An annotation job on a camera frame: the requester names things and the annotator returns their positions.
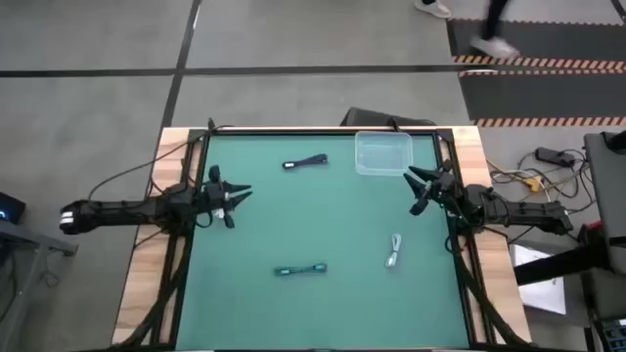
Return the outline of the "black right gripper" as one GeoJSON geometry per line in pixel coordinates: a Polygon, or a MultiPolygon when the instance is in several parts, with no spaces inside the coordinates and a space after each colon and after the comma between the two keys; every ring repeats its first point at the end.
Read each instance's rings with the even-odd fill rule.
{"type": "Polygon", "coordinates": [[[462,197],[463,191],[461,184],[451,173],[452,167],[453,162],[450,159],[444,160],[442,165],[436,169],[410,166],[409,170],[421,181],[416,180],[409,173],[403,174],[416,199],[410,208],[412,215],[422,214],[431,200],[454,215],[462,214],[459,199],[462,197]]]}

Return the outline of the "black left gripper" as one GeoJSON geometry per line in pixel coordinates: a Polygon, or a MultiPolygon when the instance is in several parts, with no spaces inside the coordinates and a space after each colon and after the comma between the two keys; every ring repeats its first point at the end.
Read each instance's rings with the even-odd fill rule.
{"type": "Polygon", "coordinates": [[[230,196],[230,194],[248,189],[250,189],[250,185],[234,185],[223,180],[219,166],[211,166],[208,170],[208,181],[202,184],[201,190],[201,212],[208,214],[208,225],[211,225],[214,218],[217,217],[224,221],[227,228],[233,229],[235,223],[230,211],[251,196],[252,192],[234,196],[230,196]]]}

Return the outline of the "clear plastic container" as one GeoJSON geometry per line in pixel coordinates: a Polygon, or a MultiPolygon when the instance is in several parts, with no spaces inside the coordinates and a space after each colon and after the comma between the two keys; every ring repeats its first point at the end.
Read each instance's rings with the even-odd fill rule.
{"type": "Polygon", "coordinates": [[[366,176],[401,176],[413,163],[413,140],[407,133],[359,131],[355,169],[366,176]]]}

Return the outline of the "black chair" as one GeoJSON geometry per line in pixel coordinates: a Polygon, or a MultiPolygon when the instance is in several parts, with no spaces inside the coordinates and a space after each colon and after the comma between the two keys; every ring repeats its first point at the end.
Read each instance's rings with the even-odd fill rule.
{"type": "Polygon", "coordinates": [[[350,108],[340,126],[435,126],[429,119],[416,119],[375,110],[350,108]]]}

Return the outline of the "green table mat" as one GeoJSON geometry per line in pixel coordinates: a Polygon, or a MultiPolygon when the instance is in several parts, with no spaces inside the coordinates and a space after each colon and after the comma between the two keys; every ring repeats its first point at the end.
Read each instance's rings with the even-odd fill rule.
{"type": "Polygon", "coordinates": [[[252,195],[197,229],[177,348],[469,344],[445,213],[356,172],[350,136],[219,136],[207,160],[252,195]]]}

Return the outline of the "black power brick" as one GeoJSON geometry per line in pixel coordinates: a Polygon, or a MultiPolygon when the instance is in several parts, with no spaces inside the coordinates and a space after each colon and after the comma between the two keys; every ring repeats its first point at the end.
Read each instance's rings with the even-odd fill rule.
{"type": "Polygon", "coordinates": [[[571,167],[575,164],[576,158],[567,152],[556,151],[539,147],[534,151],[537,160],[547,162],[561,167],[571,167]]]}

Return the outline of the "black floor mat hazard edge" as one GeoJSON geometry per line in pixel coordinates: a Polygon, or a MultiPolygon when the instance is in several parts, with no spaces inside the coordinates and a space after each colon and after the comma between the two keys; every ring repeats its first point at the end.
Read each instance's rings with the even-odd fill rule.
{"type": "Polygon", "coordinates": [[[626,126],[622,70],[503,70],[459,75],[479,127],[626,126]]]}
{"type": "Polygon", "coordinates": [[[520,55],[494,59],[471,46],[482,22],[446,23],[453,61],[462,65],[522,66],[584,73],[626,73],[626,25],[504,21],[502,33],[520,55]]]}

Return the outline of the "person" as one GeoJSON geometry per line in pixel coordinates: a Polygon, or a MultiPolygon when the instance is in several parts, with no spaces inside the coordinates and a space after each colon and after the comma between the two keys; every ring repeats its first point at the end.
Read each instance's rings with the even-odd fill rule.
{"type": "MultiPolygon", "coordinates": [[[[471,42],[474,49],[496,59],[512,59],[519,55],[517,48],[500,36],[501,17],[509,2],[510,0],[489,0],[486,19],[479,35],[471,42]]],[[[414,7],[439,19],[447,20],[452,17],[451,10],[440,0],[415,0],[414,7]]]]}

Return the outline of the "white paper sheet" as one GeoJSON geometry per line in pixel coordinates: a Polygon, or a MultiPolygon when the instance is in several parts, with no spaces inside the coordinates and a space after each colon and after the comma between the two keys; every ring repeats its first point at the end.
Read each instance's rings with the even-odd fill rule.
{"type": "MultiPolygon", "coordinates": [[[[518,244],[513,245],[513,261],[515,266],[547,257],[549,257],[548,253],[518,244]]],[[[566,314],[565,290],[562,277],[519,286],[518,289],[524,306],[559,315],[566,314]]]]}

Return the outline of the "black stand beam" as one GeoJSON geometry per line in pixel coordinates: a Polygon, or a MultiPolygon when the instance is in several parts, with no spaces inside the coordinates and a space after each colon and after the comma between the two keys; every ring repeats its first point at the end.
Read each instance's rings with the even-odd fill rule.
{"type": "Polygon", "coordinates": [[[598,268],[611,271],[604,244],[588,244],[546,258],[514,267],[519,286],[531,285],[558,277],[598,268]]]}

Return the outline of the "gray cart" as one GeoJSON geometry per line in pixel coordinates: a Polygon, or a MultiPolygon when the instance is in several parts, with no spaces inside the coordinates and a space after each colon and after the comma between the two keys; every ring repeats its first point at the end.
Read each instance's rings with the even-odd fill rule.
{"type": "Polygon", "coordinates": [[[614,272],[626,275],[626,129],[586,134],[584,149],[607,237],[608,261],[614,272]]]}

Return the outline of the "gray side desk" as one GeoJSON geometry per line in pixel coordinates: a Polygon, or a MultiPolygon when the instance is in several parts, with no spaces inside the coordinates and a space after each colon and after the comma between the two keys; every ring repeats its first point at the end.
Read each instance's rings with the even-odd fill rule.
{"type": "Polygon", "coordinates": [[[48,255],[58,251],[73,256],[77,249],[73,241],[0,221],[0,352],[12,352],[17,345],[31,296],[47,271],[48,255]]]}

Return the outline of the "black electronic device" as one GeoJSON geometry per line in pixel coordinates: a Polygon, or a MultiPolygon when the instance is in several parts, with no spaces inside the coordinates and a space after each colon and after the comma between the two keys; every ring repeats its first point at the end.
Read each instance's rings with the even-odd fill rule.
{"type": "Polygon", "coordinates": [[[19,224],[25,209],[23,201],[0,192],[0,220],[19,224]]]}

